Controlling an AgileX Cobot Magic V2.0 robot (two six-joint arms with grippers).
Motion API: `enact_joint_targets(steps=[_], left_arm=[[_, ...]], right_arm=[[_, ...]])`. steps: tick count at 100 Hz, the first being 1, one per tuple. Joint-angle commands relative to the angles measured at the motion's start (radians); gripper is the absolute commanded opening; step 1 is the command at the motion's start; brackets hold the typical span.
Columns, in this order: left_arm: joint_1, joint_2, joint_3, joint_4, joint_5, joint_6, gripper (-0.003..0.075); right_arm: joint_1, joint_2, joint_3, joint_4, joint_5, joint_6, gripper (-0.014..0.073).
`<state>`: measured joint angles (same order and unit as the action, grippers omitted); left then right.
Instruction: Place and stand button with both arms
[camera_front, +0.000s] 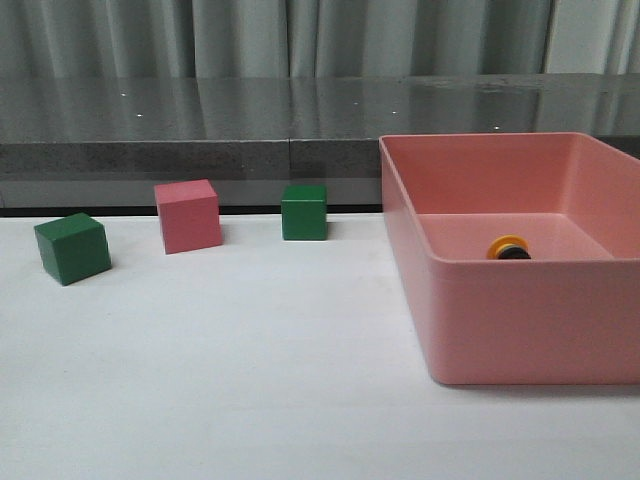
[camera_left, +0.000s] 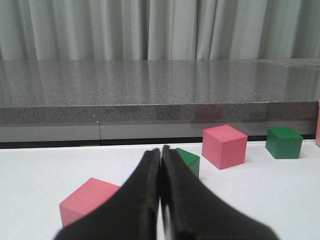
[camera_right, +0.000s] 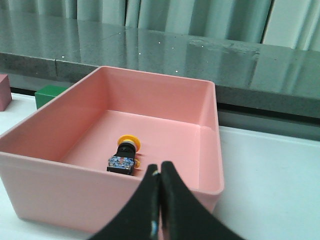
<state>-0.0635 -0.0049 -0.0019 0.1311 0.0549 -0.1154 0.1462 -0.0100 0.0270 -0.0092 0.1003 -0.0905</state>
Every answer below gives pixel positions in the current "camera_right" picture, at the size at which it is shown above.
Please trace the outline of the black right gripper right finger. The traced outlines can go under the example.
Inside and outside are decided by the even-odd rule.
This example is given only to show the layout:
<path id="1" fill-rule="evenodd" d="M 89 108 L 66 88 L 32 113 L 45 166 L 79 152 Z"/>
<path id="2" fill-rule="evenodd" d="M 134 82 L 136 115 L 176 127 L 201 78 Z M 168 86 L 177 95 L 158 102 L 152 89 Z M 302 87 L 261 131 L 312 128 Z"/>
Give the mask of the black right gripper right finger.
<path id="1" fill-rule="evenodd" d="M 162 235 L 165 240 L 241 240 L 197 200 L 174 164 L 164 161 L 160 174 Z"/>

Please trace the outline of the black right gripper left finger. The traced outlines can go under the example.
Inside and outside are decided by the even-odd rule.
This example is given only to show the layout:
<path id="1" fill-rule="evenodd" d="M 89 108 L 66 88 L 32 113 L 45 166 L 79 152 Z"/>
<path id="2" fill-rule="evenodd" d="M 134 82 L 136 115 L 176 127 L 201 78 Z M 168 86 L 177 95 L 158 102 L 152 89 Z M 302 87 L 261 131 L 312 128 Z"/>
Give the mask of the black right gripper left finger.
<path id="1" fill-rule="evenodd" d="M 160 219 L 160 174 L 150 164 L 138 188 L 119 213 L 91 240 L 157 240 Z"/>

